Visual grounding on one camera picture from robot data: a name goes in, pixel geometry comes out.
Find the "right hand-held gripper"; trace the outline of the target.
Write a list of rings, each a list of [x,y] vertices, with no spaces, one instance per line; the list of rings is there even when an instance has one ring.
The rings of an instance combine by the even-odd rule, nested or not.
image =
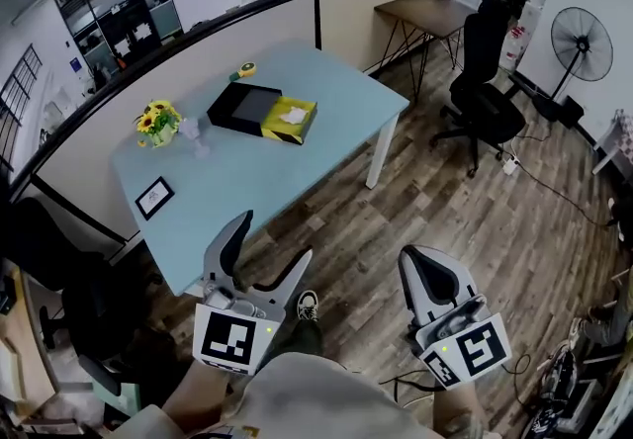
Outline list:
[[[406,245],[399,269],[407,307],[423,326],[414,337],[418,358],[443,388],[473,382],[509,360],[501,315],[489,311],[485,297],[475,296],[466,266],[438,249]],[[439,307],[449,306],[458,307],[435,319]]]

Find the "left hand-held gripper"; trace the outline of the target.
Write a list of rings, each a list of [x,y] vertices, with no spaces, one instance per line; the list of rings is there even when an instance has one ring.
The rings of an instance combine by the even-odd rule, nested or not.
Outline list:
[[[247,376],[258,371],[314,253],[304,248],[271,283],[237,290],[234,269],[252,219],[253,210],[232,219],[205,251],[205,287],[195,309],[193,340],[195,359]]]

